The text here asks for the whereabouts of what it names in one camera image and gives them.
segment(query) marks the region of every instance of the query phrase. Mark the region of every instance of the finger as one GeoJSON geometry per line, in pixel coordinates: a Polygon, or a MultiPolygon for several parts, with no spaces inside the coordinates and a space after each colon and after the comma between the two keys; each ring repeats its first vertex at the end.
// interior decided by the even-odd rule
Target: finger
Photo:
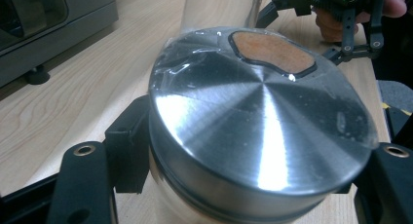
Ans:
{"type": "MultiPolygon", "coordinates": [[[[335,29],[331,27],[327,27],[322,24],[322,21],[319,20],[319,17],[316,17],[316,25],[319,27],[319,31],[321,32],[322,38],[326,42],[341,42],[343,39],[343,28],[335,29]]],[[[355,32],[358,32],[358,26],[355,25],[355,32]]]]}
{"type": "Polygon", "coordinates": [[[361,12],[356,16],[356,23],[363,23],[363,22],[369,22],[370,21],[370,14],[367,12],[361,12]]]}
{"type": "Polygon", "coordinates": [[[385,0],[383,16],[399,18],[406,14],[407,6],[404,0],[385,0]]]}
{"type": "Polygon", "coordinates": [[[342,29],[343,24],[337,21],[329,12],[319,8],[314,8],[314,11],[317,14],[320,25],[334,30],[342,29]]]}

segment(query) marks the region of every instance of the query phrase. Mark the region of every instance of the wooden table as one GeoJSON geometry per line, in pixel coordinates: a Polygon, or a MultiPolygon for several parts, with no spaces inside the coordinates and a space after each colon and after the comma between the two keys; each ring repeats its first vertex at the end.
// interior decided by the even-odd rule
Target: wooden table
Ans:
{"type": "MultiPolygon", "coordinates": [[[[146,94],[153,61],[178,34],[184,1],[117,0],[120,18],[111,28],[45,64],[52,68],[49,82],[23,86],[6,97],[19,81],[0,90],[1,195],[58,172],[69,147],[104,139],[116,117],[146,94]]],[[[330,46],[322,42],[314,15],[281,12],[269,28],[318,53],[330,46]]],[[[362,33],[357,40],[363,40],[362,33]]],[[[389,141],[370,60],[354,59],[339,68],[373,116],[380,141],[389,141]]],[[[121,223],[155,223],[154,185],[149,175],[143,194],[117,195],[121,223]]],[[[295,223],[357,223],[354,190],[329,196],[295,223]]]]}

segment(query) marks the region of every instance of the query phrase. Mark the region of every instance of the brushed metal surface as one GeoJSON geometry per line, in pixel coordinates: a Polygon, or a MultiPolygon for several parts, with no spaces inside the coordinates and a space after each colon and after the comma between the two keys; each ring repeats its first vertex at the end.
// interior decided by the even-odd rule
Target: brushed metal surface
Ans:
{"type": "Polygon", "coordinates": [[[378,146],[374,124],[322,56],[300,78],[238,57],[219,27],[179,36],[158,57],[149,92],[152,150],[189,203],[220,218],[297,218],[349,184],[378,146]]]}

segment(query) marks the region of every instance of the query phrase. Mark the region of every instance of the gray machine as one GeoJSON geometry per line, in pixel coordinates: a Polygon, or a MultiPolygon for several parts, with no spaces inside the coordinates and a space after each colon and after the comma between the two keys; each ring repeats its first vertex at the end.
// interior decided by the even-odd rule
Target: gray machine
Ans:
{"type": "Polygon", "coordinates": [[[45,61],[117,19],[115,0],[0,0],[0,87],[46,82],[45,61]]]}

